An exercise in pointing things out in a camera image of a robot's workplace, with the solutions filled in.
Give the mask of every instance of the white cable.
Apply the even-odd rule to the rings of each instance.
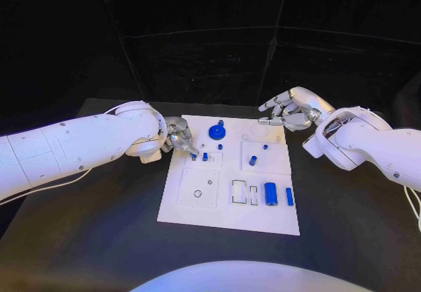
[[[403,191],[405,191],[406,199],[408,199],[408,202],[409,202],[409,205],[411,205],[411,208],[412,208],[412,211],[414,211],[415,217],[416,217],[416,219],[418,219],[418,229],[419,229],[419,232],[421,232],[421,200],[419,200],[418,194],[416,194],[416,192],[414,191],[414,189],[409,188],[409,190],[412,191],[414,197],[415,197],[416,200],[418,200],[419,213],[416,213],[415,206],[414,206],[412,200],[411,200],[411,198],[409,198],[409,194],[408,194],[406,186],[403,186]]]
[[[66,184],[72,184],[75,181],[78,181],[79,179],[83,178],[83,176],[89,173],[91,170],[92,170],[92,169],[88,169],[86,172],[83,173],[83,175],[80,175],[75,180],[72,180],[72,181],[69,181],[69,182],[66,182],[66,183],[63,183],[63,184],[56,184],[55,186],[50,186],[50,187],[42,187],[40,189],[31,190],[30,192],[21,194],[20,196],[16,196],[14,198],[11,198],[10,200],[7,200],[7,201],[4,201],[4,202],[1,202],[1,203],[0,203],[0,206],[4,205],[5,203],[14,201],[14,200],[18,199],[20,197],[29,195],[30,193],[39,192],[40,190],[53,189],[55,187],[62,187],[62,186],[65,186]]]

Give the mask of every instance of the black table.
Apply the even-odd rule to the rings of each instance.
[[[88,99],[79,116],[119,103]],[[243,106],[151,105],[164,116],[261,117]],[[301,236],[157,222],[171,153],[150,164],[122,156],[27,197],[0,241],[0,290],[127,291],[184,266],[255,260],[418,291],[421,234],[402,186],[369,163],[347,172],[314,159],[301,147],[313,131],[285,131]]]

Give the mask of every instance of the robotic arm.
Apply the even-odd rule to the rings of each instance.
[[[277,95],[258,110],[268,108],[274,108],[272,115],[258,120],[261,125],[282,125],[294,131],[314,122],[315,132],[302,143],[314,158],[326,155],[344,170],[370,161],[389,180],[421,191],[421,131],[393,130],[383,119],[359,106],[334,110],[302,87]]]
[[[164,118],[144,102],[124,103],[109,111],[0,137],[0,200],[124,153],[142,163],[160,159],[160,149],[168,152],[176,147],[199,154],[181,117]]]

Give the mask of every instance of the black background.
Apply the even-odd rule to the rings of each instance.
[[[294,86],[390,117],[419,14],[419,0],[3,1],[0,134],[72,118],[89,97],[253,106]]]

